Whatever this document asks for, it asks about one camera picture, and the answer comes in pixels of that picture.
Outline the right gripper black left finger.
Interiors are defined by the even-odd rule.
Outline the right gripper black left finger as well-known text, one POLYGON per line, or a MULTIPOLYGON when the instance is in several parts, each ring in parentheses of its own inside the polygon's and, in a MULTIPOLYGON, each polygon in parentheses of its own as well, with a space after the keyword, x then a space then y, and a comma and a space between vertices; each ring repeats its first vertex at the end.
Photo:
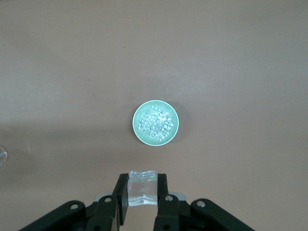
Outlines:
POLYGON ((24 231, 118 231, 128 208, 128 173, 120 174, 111 194, 99 196, 90 206, 73 200, 23 228, 24 231))

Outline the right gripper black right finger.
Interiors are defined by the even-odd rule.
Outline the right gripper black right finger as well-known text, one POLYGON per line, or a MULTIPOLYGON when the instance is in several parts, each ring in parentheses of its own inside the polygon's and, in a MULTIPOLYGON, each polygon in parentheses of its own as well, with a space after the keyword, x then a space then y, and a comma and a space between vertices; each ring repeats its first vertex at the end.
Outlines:
POLYGON ((167 175, 157 176, 158 211, 155 231, 251 231, 252 228, 212 202, 200 198, 187 203, 167 187, 167 175))

